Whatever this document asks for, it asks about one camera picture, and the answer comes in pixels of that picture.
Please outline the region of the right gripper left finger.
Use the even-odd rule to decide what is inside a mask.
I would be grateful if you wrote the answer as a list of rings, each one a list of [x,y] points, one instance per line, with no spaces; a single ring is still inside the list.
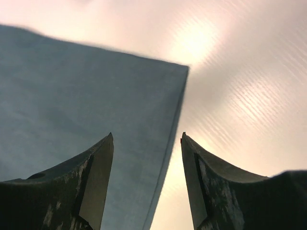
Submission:
[[[0,184],[3,230],[98,230],[113,161],[113,136],[27,179]]]

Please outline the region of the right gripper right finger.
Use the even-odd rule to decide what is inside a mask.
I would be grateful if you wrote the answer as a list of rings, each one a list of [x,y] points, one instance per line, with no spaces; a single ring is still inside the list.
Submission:
[[[194,229],[306,229],[306,171],[265,177],[213,155],[186,134],[180,143]]]

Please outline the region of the grey-blue t shirt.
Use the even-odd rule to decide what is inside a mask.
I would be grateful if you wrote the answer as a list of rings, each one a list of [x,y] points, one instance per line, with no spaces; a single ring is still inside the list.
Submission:
[[[189,68],[0,28],[0,178],[57,165],[112,134],[104,230],[151,226]]]

